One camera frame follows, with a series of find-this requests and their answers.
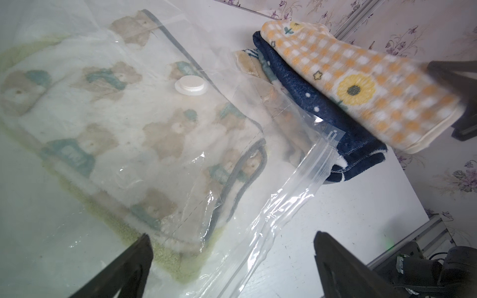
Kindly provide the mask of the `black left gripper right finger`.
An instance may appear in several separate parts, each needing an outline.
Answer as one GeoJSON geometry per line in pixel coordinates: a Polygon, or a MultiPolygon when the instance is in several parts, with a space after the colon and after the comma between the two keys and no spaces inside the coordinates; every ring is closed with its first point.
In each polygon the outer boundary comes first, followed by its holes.
{"type": "Polygon", "coordinates": [[[325,298],[405,297],[328,233],[316,233],[314,249],[325,298]]]}

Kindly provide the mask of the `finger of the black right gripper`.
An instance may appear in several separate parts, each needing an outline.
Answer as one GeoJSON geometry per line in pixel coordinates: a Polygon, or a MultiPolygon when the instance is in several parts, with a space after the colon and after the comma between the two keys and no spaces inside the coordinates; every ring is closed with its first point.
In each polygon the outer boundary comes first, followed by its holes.
{"type": "Polygon", "coordinates": [[[461,142],[477,136],[477,113],[463,115],[452,125],[452,137],[461,142]]]}
{"type": "Polygon", "coordinates": [[[428,73],[452,87],[472,104],[477,103],[477,79],[463,73],[477,74],[477,61],[433,61],[427,65],[428,73]]]}

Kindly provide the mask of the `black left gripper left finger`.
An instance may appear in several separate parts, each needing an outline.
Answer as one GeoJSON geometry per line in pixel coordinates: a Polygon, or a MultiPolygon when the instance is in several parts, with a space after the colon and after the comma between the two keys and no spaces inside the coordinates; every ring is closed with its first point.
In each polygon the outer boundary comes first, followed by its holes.
{"type": "Polygon", "coordinates": [[[72,297],[141,298],[153,258],[150,237],[144,233],[72,297]]]}

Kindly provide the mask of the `orange checked sunflower blanket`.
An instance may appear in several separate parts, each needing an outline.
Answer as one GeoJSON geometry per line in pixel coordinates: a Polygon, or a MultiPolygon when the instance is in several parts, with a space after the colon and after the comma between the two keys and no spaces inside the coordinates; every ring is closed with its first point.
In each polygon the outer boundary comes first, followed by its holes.
{"type": "Polygon", "coordinates": [[[260,36],[315,89],[398,150],[427,148],[465,111],[463,100],[421,64],[340,41],[322,24],[269,21],[260,36]]]}

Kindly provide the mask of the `navy star pattern blanket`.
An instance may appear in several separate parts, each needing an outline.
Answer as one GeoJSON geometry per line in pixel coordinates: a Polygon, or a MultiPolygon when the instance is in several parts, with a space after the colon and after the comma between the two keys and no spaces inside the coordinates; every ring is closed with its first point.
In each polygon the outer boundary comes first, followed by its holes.
{"type": "Polygon", "coordinates": [[[327,182],[351,180],[386,160],[387,146],[297,74],[262,38],[260,32],[253,34],[253,43],[263,71],[272,83],[283,87],[301,109],[344,133],[337,145],[339,157],[327,182]]]}

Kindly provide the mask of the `clear plastic vacuum bag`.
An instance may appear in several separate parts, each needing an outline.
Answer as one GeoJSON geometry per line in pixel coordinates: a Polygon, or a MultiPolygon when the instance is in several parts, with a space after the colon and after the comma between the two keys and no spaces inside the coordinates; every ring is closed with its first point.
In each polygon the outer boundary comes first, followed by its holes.
{"type": "Polygon", "coordinates": [[[86,297],[124,251],[145,298],[237,298],[340,131],[169,1],[1,2],[1,296],[86,297]]]}

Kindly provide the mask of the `beige blanket with orange pattern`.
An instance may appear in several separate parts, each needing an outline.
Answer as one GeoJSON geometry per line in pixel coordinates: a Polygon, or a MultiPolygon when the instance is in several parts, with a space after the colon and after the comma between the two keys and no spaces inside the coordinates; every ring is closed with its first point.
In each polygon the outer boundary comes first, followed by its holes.
{"type": "Polygon", "coordinates": [[[234,52],[234,57],[238,68],[242,72],[270,82],[263,71],[262,64],[259,60],[259,53],[258,49],[245,49],[234,52]]]}

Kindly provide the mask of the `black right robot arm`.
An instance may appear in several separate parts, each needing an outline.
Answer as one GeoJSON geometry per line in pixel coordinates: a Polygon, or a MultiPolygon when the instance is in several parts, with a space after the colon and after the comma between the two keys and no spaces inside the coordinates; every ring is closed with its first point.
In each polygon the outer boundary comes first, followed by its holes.
{"type": "Polygon", "coordinates": [[[378,272],[412,298],[477,295],[477,64],[431,62],[431,75],[463,96],[467,109],[422,153],[396,156],[429,216],[378,272]]]}

